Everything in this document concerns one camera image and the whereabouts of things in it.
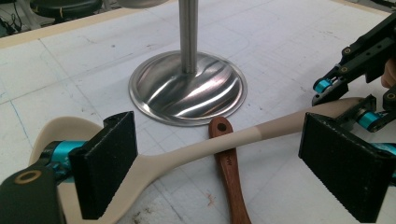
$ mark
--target reflective metal surface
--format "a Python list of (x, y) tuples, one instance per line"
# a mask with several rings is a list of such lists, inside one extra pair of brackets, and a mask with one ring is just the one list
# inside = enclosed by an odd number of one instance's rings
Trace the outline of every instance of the reflective metal surface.
[(120, 6), (128, 8), (156, 7), (168, 0), (118, 0)]
[(232, 114), (245, 100), (242, 72), (220, 57), (198, 52), (195, 74), (182, 72), (180, 51), (154, 56), (134, 71), (130, 94), (148, 116), (177, 126), (207, 124)]

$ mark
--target white table surface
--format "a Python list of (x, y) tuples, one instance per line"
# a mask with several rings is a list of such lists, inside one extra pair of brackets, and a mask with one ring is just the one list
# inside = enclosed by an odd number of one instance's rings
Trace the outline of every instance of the white table surface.
[[(386, 16), (343, 1), (202, 0), (198, 50), (227, 58), (246, 76), (247, 99), (229, 117), (236, 131), (311, 106), (314, 82), (339, 62), (341, 49)], [(41, 128), (61, 116), (102, 124), (133, 110), (141, 154), (207, 139), (206, 126), (161, 124), (130, 99), (136, 67), (174, 49), (177, 2), (0, 49), (0, 181), (26, 167)], [(379, 79), (359, 78), (346, 96), (373, 94), (381, 105), (385, 91)], [(355, 132), (368, 142), (394, 142), (395, 128)], [(300, 139), (297, 133), (238, 148), (253, 223), (358, 223), (298, 158)], [(162, 176), (120, 223), (229, 223), (215, 165), (207, 157)], [(389, 188), (377, 223), (396, 223), (395, 209), (396, 189)]]

